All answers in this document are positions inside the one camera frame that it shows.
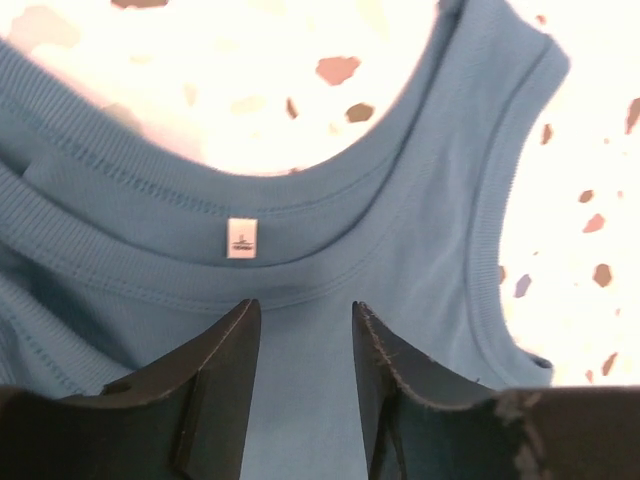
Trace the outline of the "blue tank top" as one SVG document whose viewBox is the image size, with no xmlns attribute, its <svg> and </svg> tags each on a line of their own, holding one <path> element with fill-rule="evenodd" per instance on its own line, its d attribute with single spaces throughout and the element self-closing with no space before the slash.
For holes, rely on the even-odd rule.
<svg viewBox="0 0 640 480">
<path fill-rule="evenodd" d="M 1 48 L 1 380 L 94 394 L 245 298 L 262 332 L 241 475 L 366 475 L 351 306 L 482 385 L 546 386 L 502 317 L 523 143 L 568 70 L 503 1 L 446 1 L 399 102 L 332 160 L 238 177 L 155 147 Z"/>
</svg>

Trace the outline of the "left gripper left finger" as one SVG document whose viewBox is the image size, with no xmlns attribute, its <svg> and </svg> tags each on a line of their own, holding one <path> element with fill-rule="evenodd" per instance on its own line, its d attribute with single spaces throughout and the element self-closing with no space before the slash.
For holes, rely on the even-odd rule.
<svg viewBox="0 0 640 480">
<path fill-rule="evenodd" d="M 244 300 L 97 396 L 2 388 L 2 478 L 239 478 L 260 333 L 260 306 Z"/>
</svg>

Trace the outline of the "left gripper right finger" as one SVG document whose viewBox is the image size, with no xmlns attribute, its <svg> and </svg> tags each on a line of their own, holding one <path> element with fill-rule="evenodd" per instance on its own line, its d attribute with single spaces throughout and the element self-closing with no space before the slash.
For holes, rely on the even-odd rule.
<svg viewBox="0 0 640 480">
<path fill-rule="evenodd" d="M 352 310 L 368 476 L 389 480 L 636 480 L 639 390 L 494 391 Z"/>
</svg>

